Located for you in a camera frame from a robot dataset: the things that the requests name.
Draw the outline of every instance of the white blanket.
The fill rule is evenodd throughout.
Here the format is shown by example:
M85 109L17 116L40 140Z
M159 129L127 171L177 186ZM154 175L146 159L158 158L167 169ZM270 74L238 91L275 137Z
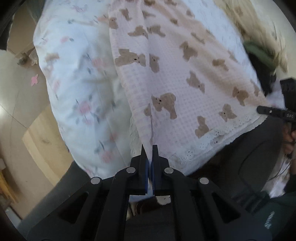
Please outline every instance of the white blanket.
M103 179L129 166L131 111L114 67L107 2L47 1L34 45L73 159Z

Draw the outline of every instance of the black device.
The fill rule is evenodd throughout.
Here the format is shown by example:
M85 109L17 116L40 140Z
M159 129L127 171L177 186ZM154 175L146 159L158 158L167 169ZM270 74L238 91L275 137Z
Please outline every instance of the black device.
M259 114L270 115L281 118L286 122L291 122L291 131L296 130L296 80L288 78L280 81L281 90L284 95L285 106L287 110L271 108L266 106L258 106Z
M185 177L153 146L153 193L170 195L176 240L269 241L269 231L206 177ZM147 193L144 148L130 167L108 179L92 178L29 233L28 241L119 241L129 195Z

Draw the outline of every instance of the pink flower print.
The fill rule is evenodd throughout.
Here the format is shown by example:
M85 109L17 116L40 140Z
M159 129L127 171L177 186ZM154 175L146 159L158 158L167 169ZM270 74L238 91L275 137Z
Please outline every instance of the pink flower print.
M113 153L111 151L104 151L101 155L104 163L110 163L113 158Z
M87 126L91 126L92 124L93 124L93 121L92 120L89 120L88 118L84 118L84 119L82 119L82 122L84 123L84 124L86 124Z
M55 83L54 83L54 86L53 86L53 91L54 93L56 94L58 89L59 89L59 86L60 86L60 81L57 80Z
M88 101L83 101L79 104L78 112L80 115L86 115L91 111L91 106Z
M101 58L92 59L91 63L98 71L103 71L108 66L106 61Z
M71 9L75 9L77 12L85 12L87 10L87 4L85 4L83 8L73 5Z
M94 172L91 171L90 169L86 168L85 166L82 166L84 171L90 176L93 177L94 176Z
M118 137L117 133L114 133L114 134L111 133L109 137L110 142L115 142L117 137Z
M60 39L61 44L67 42L68 39L69 39L68 36L62 37L62 38Z

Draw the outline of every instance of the human hand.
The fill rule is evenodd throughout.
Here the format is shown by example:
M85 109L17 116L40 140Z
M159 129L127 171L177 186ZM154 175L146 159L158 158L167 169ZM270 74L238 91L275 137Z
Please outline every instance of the human hand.
M290 133L288 125L284 125L283 127L283 148L285 154L290 154L294 151L295 149L295 140L296 140L296 131L293 131Z

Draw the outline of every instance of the black cable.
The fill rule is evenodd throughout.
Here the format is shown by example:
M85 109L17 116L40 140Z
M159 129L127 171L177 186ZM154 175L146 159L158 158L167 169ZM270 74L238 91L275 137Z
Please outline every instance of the black cable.
M289 165L286 167L286 169L280 174L280 175L282 175L286 170L287 170L287 168L291 165L291 162L292 162L292 160L289 162ZM281 165L281 168L280 168L280 170L279 170L279 172L281 171L281 169L283 168L283 165L284 165L284 163L285 162L283 162L282 163L282 165ZM273 179L275 179L278 175L279 175L279 172L273 177L273 178L271 178L271 179L268 179L267 181L269 182L269 181L271 181L271 180L273 180Z
M247 187L247 189L249 190L249 191L251 191L251 193L253 193L256 197L258 197L259 199L262 199L263 200L263 198L260 196L260 195L258 195L253 189L252 189L252 187L250 186L250 184L248 184L248 182L242 177L242 176L240 176L240 170L241 170L241 168L242 168L242 166L243 166L243 164L244 164L244 161L241 163L241 165L240 165L240 167L239 167L239 170L238 170L238 177L239 177L239 179L246 185L246 187ZM269 199L269 202L273 202L273 203L277 203L277 204L279 204L279 205L282 205L282 206L285 206L285 207L293 207L293 208L295 208L296 206L290 206L290 205L287 205L287 204L285 204L285 203L281 203L281 202L278 202L278 201L274 201L274 200L272 200L272 198L270 198Z

